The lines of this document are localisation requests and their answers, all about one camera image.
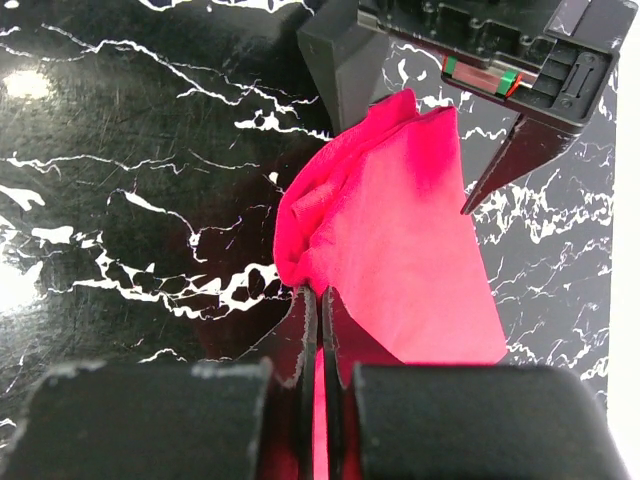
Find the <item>red t-shirt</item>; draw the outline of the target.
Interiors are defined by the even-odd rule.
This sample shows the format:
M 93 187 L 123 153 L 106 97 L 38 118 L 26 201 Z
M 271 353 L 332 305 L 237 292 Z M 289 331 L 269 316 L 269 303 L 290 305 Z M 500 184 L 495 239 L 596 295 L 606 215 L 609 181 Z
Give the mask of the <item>red t-shirt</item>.
M 334 289 L 403 363 L 493 365 L 507 352 L 465 200 L 457 112 L 406 89 L 319 150 L 284 193 L 281 281 Z

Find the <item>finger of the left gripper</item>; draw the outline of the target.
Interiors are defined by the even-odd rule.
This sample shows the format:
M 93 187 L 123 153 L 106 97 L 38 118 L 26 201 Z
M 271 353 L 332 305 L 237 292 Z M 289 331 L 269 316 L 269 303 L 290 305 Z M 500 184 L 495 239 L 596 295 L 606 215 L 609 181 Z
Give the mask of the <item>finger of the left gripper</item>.
M 529 116 L 519 115 L 477 180 L 460 213 L 471 214 L 491 193 L 555 160 L 579 138 Z
M 326 1 L 297 31 L 307 69 L 341 133 L 367 115 L 389 48 L 389 37 L 358 23 L 356 1 Z

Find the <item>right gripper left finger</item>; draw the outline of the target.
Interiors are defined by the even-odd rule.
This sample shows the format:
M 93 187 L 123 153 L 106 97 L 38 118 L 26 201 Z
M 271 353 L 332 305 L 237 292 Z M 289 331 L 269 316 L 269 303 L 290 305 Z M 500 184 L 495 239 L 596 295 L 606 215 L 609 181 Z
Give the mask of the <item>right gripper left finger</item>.
M 313 477 L 317 334 L 317 297 L 301 287 L 284 318 L 238 358 L 245 363 L 265 359 L 271 363 L 260 407 L 258 479 Z

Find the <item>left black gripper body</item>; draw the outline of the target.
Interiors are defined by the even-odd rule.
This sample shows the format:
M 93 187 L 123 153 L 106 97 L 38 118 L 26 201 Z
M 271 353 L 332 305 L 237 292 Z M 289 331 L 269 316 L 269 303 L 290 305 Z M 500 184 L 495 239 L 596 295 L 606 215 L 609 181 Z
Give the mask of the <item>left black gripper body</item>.
M 443 79 L 567 133 L 591 120 L 638 13 L 591 1 L 574 30 L 559 1 L 361 1 L 360 25 L 452 59 Z

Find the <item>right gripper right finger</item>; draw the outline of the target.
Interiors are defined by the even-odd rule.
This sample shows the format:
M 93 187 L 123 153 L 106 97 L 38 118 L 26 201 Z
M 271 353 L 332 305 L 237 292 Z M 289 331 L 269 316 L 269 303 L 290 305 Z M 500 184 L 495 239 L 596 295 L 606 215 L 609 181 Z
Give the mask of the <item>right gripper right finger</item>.
M 337 289 L 325 291 L 321 313 L 328 477 L 361 479 L 354 369 L 358 365 L 399 365 L 401 361 L 351 317 Z

